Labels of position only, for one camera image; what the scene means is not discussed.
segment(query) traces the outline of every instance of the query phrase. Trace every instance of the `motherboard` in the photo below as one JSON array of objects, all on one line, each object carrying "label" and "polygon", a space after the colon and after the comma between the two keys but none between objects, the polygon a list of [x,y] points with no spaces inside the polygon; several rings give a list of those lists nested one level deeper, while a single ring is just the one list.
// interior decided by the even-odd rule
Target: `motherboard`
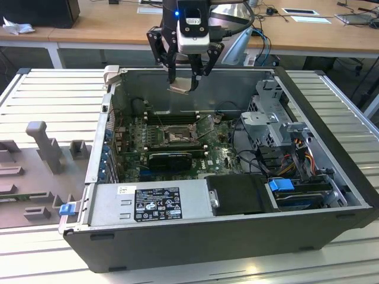
[{"label": "motherboard", "polygon": [[230,144],[232,131],[231,121],[217,114],[131,118],[115,129],[120,182],[242,173]]}]

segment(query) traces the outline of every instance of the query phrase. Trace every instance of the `power supply label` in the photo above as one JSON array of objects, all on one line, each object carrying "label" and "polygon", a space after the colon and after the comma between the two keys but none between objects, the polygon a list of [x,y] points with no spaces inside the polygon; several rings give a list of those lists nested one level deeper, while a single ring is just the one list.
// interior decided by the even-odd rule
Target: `power supply label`
[{"label": "power supply label", "polygon": [[182,219],[179,188],[137,189],[134,194],[134,220],[149,222]]}]

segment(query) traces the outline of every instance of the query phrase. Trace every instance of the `robotic arm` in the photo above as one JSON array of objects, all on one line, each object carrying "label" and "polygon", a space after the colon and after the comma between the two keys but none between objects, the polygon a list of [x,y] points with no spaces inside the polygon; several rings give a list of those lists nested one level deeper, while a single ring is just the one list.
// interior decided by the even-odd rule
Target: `robotic arm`
[{"label": "robotic arm", "polygon": [[[235,30],[208,24],[211,5],[243,3],[250,13],[249,22]],[[231,37],[249,28],[254,13],[243,0],[163,0],[163,18],[160,27],[147,32],[147,39],[155,60],[168,71],[170,89],[179,93],[194,91],[202,75],[208,76],[219,59],[225,37]],[[202,54],[209,60],[203,65]],[[192,77],[177,78],[176,64],[190,64]]]}]

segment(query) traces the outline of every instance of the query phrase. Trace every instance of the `floor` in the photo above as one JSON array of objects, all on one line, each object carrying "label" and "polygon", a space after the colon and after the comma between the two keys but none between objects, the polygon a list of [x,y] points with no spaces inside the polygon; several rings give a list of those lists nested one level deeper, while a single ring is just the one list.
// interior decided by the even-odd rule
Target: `floor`
[{"label": "floor", "polygon": [[[45,49],[3,47],[2,51],[7,58],[9,58],[10,62],[0,55],[0,93],[5,89],[8,82],[10,82],[17,69],[21,67],[53,67],[49,54]],[[62,53],[67,68],[103,68],[109,64],[133,67],[154,65],[153,55],[150,51],[106,50],[107,64],[101,63],[98,50],[64,49]],[[280,65],[288,70],[301,70],[305,60],[303,56],[280,56],[280,58]],[[339,59],[335,61],[333,69],[328,71],[327,75],[346,95],[350,96],[373,62],[374,59],[365,59],[360,76],[356,76],[354,71],[356,63],[350,59]],[[375,68],[361,85],[354,97],[353,101],[355,103],[359,101],[361,94],[367,91],[374,80],[376,80],[375,75],[378,76],[377,70],[378,68]],[[372,120],[374,122],[379,120],[379,115],[376,115]]]}]

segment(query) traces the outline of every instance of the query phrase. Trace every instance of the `desk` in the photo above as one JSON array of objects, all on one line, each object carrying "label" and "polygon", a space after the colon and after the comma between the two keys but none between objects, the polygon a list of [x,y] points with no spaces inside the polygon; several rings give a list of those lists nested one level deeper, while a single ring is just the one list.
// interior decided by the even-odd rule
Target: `desk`
[{"label": "desk", "polygon": [[[337,6],[337,0],[266,0],[281,8],[314,9],[321,16],[350,13]],[[34,34],[10,35],[0,31],[0,46],[43,47],[49,51],[55,68],[63,68],[60,49],[116,49],[150,50],[146,32],[159,25],[161,15],[137,14],[138,5],[120,2],[109,5],[108,1],[91,2],[79,0],[81,14],[71,29],[36,28]],[[372,9],[375,4],[349,0],[349,6]],[[369,27],[343,26],[336,18],[328,19],[332,24],[295,22],[287,17],[266,17],[262,23],[265,34],[272,41],[271,54],[363,57],[375,58],[379,54],[379,31]],[[249,58],[262,48],[260,38],[252,38],[248,45]]]},{"label": "desk", "polygon": [[[275,5],[281,15],[286,14],[282,8],[313,9],[318,17],[335,14],[349,14],[350,10],[337,6],[337,0],[265,0],[266,4]],[[349,7],[357,13],[359,7],[373,9],[378,5],[364,1],[348,1]],[[261,14],[266,7],[260,6]],[[262,22],[265,35],[271,39],[271,54],[326,56],[326,57],[363,57],[376,58],[379,55],[379,31],[370,27],[344,25],[337,18],[328,18],[331,24],[295,22],[291,17],[266,17]],[[251,39],[249,52],[261,48],[261,42]]]}]

